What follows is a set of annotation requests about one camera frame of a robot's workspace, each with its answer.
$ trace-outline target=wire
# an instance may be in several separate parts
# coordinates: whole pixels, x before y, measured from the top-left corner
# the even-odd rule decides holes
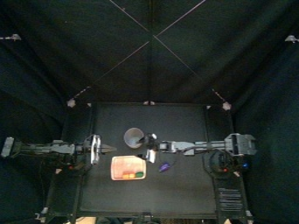
[[[43,204],[43,207],[46,207],[46,191],[44,191],[44,184],[43,184],[43,162],[44,162],[44,158],[42,159],[42,162],[40,162],[39,177],[42,181],[42,204]]]

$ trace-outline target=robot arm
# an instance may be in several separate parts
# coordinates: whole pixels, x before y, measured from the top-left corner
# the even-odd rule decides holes
[[[52,157],[52,154],[64,155],[68,161],[76,161],[78,155],[84,155],[90,153],[91,164],[96,165],[99,163],[99,154],[106,154],[107,152],[115,151],[116,148],[100,144],[100,136],[92,135],[84,140],[83,143],[66,143],[62,140],[54,140],[52,143],[36,144],[36,143],[23,143],[14,137],[8,137],[4,141],[4,148],[2,152],[3,158],[15,158],[18,155],[46,155]]]

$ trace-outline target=black curtain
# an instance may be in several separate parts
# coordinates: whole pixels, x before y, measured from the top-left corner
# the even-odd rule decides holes
[[[2,10],[0,36],[11,37],[18,30]],[[0,40],[0,151],[7,137],[19,137],[26,143],[62,138],[66,103],[60,92],[24,39]],[[51,175],[38,157],[0,158],[2,223],[35,223]]]
[[[299,45],[286,43],[258,71],[235,114],[239,133],[257,137],[246,174],[257,223],[299,223]]]

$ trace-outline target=purple object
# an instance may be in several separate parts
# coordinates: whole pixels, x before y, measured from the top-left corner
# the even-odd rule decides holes
[[[159,169],[159,172],[166,172],[171,168],[171,165],[168,163],[163,163]]]

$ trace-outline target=small box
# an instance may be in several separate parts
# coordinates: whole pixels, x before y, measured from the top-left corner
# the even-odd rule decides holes
[[[146,161],[136,156],[112,157],[111,178],[134,180],[146,178]]]

